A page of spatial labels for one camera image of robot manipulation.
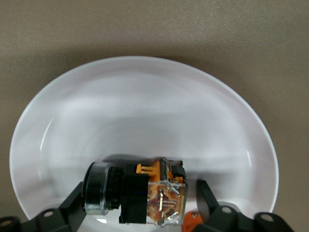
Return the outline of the black and orange push-button switch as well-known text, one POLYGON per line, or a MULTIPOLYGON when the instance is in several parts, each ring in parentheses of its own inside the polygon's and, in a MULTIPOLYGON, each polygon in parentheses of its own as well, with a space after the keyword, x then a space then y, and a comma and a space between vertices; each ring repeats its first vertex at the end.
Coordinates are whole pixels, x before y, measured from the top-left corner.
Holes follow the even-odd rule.
POLYGON ((86 214, 106 215, 120 209, 121 224, 182 225, 188 184, 181 160, 157 158, 124 167, 90 164, 82 198, 86 214))

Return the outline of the pale pink round plate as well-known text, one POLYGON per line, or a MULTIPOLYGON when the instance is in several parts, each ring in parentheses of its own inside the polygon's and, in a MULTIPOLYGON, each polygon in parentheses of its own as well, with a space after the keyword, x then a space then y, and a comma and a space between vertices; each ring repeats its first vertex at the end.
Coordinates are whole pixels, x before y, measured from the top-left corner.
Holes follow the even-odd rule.
POLYGON ((248 103, 215 77, 175 61, 108 58, 44 87, 23 111, 10 147, 10 175, 27 220, 22 232, 68 226, 59 206, 96 161, 125 167, 183 163, 186 211, 196 181, 247 217, 271 212, 279 171, 273 142, 248 103))

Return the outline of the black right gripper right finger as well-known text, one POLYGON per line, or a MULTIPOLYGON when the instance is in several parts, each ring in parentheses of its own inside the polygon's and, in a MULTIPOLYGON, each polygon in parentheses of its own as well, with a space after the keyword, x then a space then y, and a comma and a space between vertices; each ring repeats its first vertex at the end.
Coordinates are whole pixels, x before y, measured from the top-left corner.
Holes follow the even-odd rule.
POLYGON ((197 180, 197 208, 202 223, 196 232, 295 232, 280 216, 260 212, 251 219, 228 205, 219 205, 208 183, 197 180))

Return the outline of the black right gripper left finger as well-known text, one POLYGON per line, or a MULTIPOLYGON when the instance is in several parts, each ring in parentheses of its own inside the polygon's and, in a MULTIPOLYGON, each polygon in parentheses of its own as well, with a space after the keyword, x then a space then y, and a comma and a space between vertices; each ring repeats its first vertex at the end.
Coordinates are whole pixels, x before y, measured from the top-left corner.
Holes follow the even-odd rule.
POLYGON ((0 232, 77 232, 86 216, 82 188, 80 182, 59 207, 45 209, 29 221, 1 217, 0 232))

